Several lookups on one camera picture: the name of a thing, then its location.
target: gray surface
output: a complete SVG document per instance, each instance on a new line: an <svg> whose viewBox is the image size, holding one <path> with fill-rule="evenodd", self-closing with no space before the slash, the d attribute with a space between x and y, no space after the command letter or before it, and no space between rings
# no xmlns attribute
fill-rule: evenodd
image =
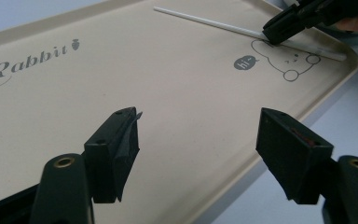
<svg viewBox="0 0 358 224"><path fill-rule="evenodd" d="M102 0L0 0L0 30L98 2ZM358 53L358 35L340 35L338 38ZM358 73L306 122L313 131L335 145L334 159L342 155L358 156ZM259 164L251 175L260 175L264 169L264 165ZM198 223L323 223L323 198L316 206L298 206L286 201L281 187L269 172L264 172L247 188L251 179L248 176L240 181L219 201L220 205L208 211Z"/></svg>

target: black device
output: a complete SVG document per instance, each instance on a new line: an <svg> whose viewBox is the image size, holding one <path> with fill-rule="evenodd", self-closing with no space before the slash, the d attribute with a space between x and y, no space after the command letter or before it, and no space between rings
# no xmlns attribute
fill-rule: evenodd
<svg viewBox="0 0 358 224"><path fill-rule="evenodd" d="M118 110L84 144L82 155L46 163L38 185L0 201L0 223L94 223L95 203L121 201L139 151L135 107Z"/></svg>
<svg viewBox="0 0 358 224"><path fill-rule="evenodd" d="M263 27L269 42L277 45L319 23L332 25L344 18L358 16L358 0L297 0Z"/></svg>
<svg viewBox="0 0 358 224"><path fill-rule="evenodd" d="M262 108L256 150L288 200L316 204L325 198L326 224L358 224L358 157L330 157L333 145L290 117Z"/></svg>

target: tray surface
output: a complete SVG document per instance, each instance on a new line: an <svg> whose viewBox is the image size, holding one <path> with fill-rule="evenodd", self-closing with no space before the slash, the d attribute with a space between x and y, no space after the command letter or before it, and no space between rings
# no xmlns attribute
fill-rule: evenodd
<svg viewBox="0 0 358 224"><path fill-rule="evenodd" d="M257 0L109 1L0 33L0 199L36 184L51 158L81 153L111 113L136 106L141 151L123 202L95 204L96 220L191 222L259 161L261 107L302 119L358 69L350 48L313 29L295 39L347 60L154 6L257 31L278 12Z"/></svg>

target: printed bear illustration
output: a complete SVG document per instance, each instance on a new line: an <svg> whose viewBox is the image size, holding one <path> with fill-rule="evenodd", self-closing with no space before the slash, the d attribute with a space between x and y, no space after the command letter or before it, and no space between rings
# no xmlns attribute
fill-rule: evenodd
<svg viewBox="0 0 358 224"><path fill-rule="evenodd" d="M260 55L266 57L269 64L282 72L284 79L291 82L321 61L321 58L317 55L285 46L273 46L263 40L253 41L252 48Z"/></svg>

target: black tool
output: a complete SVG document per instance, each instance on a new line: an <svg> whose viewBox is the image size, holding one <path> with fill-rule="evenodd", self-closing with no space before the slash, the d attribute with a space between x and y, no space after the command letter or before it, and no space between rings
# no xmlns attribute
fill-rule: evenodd
<svg viewBox="0 0 358 224"><path fill-rule="evenodd" d="M319 23L332 25L344 18L358 16L358 0L297 0L263 27L269 42L277 45L305 28Z"/></svg>
<svg viewBox="0 0 358 224"><path fill-rule="evenodd" d="M113 113L82 155L50 160L38 185L0 201L0 223L94 223L95 203L121 201L139 151L135 107Z"/></svg>
<svg viewBox="0 0 358 224"><path fill-rule="evenodd" d="M256 150L287 199L316 204L325 197L324 223L358 223L358 157L330 157L333 145L289 115L263 108Z"/></svg>

